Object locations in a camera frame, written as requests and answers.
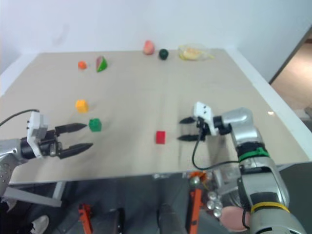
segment yellow band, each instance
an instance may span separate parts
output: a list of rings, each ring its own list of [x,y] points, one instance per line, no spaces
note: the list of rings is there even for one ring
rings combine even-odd
[[[279,207],[279,208],[287,211],[288,213],[290,213],[288,208],[285,205],[278,203],[278,202],[272,202],[272,201],[259,202],[257,204],[254,204],[252,209],[251,209],[251,212],[254,212],[255,209],[257,209],[261,206],[276,206],[276,207]]]

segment green cube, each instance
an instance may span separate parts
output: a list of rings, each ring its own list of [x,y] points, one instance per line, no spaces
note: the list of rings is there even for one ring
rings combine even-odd
[[[102,129],[102,123],[99,118],[93,118],[89,121],[89,128],[91,132],[100,132]]]

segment white wall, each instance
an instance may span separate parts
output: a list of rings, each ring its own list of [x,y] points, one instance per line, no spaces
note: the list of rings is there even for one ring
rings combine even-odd
[[[270,81],[312,25],[311,0],[254,0],[237,47]]]
[[[269,80],[311,23],[310,0],[1,0],[1,61],[29,52],[234,46]]]

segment green band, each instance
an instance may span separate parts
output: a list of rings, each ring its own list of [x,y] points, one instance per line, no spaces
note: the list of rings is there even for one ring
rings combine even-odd
[[[250,151],[250,152],[244,153],[243,155],[239,156],[238,161],[241,162],[244,159],[247,159],[249,157],[254,157],[254,156],[270,157],[268,152],[266,152],[262,147],[259,147],[255,151]]]

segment dark green ball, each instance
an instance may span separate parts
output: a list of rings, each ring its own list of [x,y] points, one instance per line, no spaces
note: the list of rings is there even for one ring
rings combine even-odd
[[[168,50],[166,50],[166,49],[161,49],[161,50],[159,51],[159,57],[160,57],[160,59],[162,59],[162,60],[166,60],[167,57],[168,57],[168,55],[169,55],[169,52],[168,52]]]

